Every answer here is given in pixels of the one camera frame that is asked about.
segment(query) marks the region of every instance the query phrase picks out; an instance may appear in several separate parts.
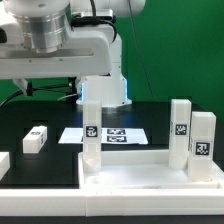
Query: white platform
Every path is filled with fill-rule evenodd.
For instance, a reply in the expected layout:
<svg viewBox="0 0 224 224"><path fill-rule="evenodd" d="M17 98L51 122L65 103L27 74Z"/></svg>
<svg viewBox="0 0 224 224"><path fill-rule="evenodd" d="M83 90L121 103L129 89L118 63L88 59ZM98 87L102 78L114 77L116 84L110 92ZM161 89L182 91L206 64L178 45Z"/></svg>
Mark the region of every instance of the white platform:
<svg viewBox="0 0 224 224"><path fill-rule="evenodd" d="M214 163L213 181L199 183L166 167L167 150L103 152L102 161L101 172L79 173L82 189L0 190L0 216L224 214L224 176Z"/></svg>

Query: small white block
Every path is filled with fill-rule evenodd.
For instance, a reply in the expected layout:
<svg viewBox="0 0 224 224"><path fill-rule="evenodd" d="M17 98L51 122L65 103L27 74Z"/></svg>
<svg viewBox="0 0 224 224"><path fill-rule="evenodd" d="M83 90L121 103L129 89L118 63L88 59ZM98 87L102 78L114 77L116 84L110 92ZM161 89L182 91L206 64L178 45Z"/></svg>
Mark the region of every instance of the small white block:
<svg viewBox="0 0 224 224"><path fill-rule="evenodd" d="M0 180L10 168L9 153L0 152Z"/></svg>
<svg viewBox="0 0 224 224"><path fill-rule="evenodd" d="M169 141L169 167L185 169L188 158L191 102L172 100Z"/></svg>
<svg viewBox="0 0 224 224"><path fill-rule="evenodd" d="M211 181L216 117L210 112L193 112L188 176L192 181Z"/></svg>
<svg viewBox="0 0 224 224"><path fill-rule="evenodd" d="M83 104L83 167L86 172L101 168L101 102Z"/></svg>
<svg viewBox="0 0 224 224"><path fill-rule="evenodd" d="M23 139L23 153L37 154L47 140L47 127L33 127Z"/></svg>

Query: black surface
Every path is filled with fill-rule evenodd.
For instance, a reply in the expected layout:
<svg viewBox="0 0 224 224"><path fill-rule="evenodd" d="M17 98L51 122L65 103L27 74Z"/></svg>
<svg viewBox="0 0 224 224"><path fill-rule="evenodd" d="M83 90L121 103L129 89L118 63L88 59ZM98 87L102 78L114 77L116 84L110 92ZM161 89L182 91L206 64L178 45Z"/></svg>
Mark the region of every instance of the black surface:
<svg viewBox="0 0 224 224"><path fill-rule="evenodd" d="M7 42L6 32L0 28L0 44L5 44Z"/></svg>
<svg viewBox="0 0 224 224"><path fill-rule="evenodd" d="M194 111L201 109L193 105ZM136 103L129 111L103 114L103 127L144 128L149 145L103 145L106 150L168 148L170 105ZM33 126L48 127L48 140L37 155L25 155L22 139ZM78 188L77 155L81 145L58 144L65 127L82 127L82 113L64 102L14 102L0 110L0 151L10 152L11 168L0 181L0 188ZM214 160L223 168L224 126L217 121ZM215 223L222 216L148 216L148 217L0 217L1 223Z"/></svg>

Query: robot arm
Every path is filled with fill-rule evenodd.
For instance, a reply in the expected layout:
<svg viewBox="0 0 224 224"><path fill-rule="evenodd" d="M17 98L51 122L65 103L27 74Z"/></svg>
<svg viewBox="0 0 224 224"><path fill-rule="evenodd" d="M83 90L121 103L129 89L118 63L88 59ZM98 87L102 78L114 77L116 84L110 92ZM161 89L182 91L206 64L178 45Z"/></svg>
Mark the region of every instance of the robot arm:
<svg viewBox="0 0 224 224"><path fill-rule="evenodd" d="M95 0L97 17L112 18L113 11L118 16L127 16L128 1ZM138 14L145 0L130 0L130 3ZM71 27L72 15L92 17L90 0L3 0L0 79L77 77L82 78L79 84L85 92L84 100L100 99L103 105L115 107L126 104L119 35L114 41L115 29L108 23L85 26L76 23ZM104 89L114 96L107 96Z"/></svg>

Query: white paper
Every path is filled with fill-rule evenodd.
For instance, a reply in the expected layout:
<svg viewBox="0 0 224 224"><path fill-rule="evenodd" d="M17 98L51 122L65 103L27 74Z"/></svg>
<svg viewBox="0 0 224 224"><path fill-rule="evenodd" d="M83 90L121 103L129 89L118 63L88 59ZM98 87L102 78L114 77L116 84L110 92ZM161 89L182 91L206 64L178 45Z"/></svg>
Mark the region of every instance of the white paper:
<svg viewBox="0 0 224 224"><path fill-rule="evenodd" d="M82 128L65 128L59 144L82 144ZM102 128L103 144L148 144L143 129Z"/></svg>

